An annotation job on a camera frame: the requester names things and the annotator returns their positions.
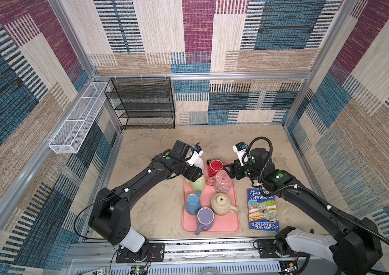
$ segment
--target tray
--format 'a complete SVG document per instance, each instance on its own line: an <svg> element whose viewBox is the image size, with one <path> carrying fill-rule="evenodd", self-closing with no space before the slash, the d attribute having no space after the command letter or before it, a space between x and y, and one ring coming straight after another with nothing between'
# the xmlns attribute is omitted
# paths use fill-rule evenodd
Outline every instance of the tray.
<svg viewBox="0 0 389 275"><path fill-rule="evenodd" d="M184 205L185 201L187 200L188 196L190 194L193 194L194 192L191 190L190 184L185 181L184 183ZM214 186L210 186L207 184L205 187L205 190L201 194L201 205L202 207L210 207L211 206L211 198L216 193L214 190ZM233 206L237 207L237 200L236 200L236 191L234 187L234 182L232 184L230 192L227 194L230 199ZM185 206L182 210L182 228L186 232L195 233L197 229L197 217L192 216L188 214L185 211ZM202 231L204 232L211 232L211 233L234 233L237 232L240 228L239 223L239 215L234 213L228 213L223 216L219 216L214 214L214 224L208 231Z"/></svg>

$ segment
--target table surface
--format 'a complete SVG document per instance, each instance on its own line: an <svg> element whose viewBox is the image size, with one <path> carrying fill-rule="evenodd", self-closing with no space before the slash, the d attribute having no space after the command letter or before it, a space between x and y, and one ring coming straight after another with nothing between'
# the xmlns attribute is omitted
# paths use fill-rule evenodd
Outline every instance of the table surface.
<svg viewBox="0 0 389 275"><path fill-rule="evenodd" d="M232 146L245 141L250 143L258 136L269 138L273 144L272 160L277 169L284 169L296 176L309 187L305 173L294 153L281 125L232 125L232 126L176 126L176 129L127 130L116 160L109 189L119 186L150 163L150 158L171 149L176 140L187 144L200 142L204 151L202 159L220 159L233 162L237 155ZM253 148L269 148L259 140ZM236 233L202 232L199 236L182 229L182 211L184 203L184 178L178 176L155 185L133 207L131 224L148 239L194 239L218 237L254 237L275 235L273 232L250 230L248 228L247 192L251 187L248 178L235 180L237 206L239 209L240 229ZM280 228L294 226L303 231L311 228L316 234L327 232L313 219L291 203L276 198Z"/></svg>

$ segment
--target black mesh shelf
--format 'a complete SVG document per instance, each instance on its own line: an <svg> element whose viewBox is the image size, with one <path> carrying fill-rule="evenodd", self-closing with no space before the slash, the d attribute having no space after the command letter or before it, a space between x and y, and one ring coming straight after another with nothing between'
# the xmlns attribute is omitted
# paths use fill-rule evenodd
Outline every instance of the black mesh shelf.
<svg viewBox="0 0 389 275"><path fill-rule="evenodd" d="M124 129L174 129L175 104L168 77L111 78L109 102Z"/></svg>

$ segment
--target blue book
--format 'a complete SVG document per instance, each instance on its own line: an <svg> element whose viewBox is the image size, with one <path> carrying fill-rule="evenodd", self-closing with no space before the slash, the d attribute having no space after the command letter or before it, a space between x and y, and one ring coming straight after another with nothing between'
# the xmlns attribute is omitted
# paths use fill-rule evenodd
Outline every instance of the blue book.
<svg viewBox="0 0 389 275"><path fill-rule="evenodd" d="M278 232L275 196L265 198L259 189L248 189L248 220L250 229Z"/></svg>

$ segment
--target purple mug handle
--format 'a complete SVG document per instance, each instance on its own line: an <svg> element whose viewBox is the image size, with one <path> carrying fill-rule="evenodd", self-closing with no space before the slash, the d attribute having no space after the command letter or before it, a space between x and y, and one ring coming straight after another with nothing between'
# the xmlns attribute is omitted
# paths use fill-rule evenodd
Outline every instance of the purple mug handle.
<svg viewBox="0 0 389 275"><path fill-rule="evenodd" d="M201 233L201 231L202 231L202 224L199 224L197 226L196 235L199 235Z"/></svg>

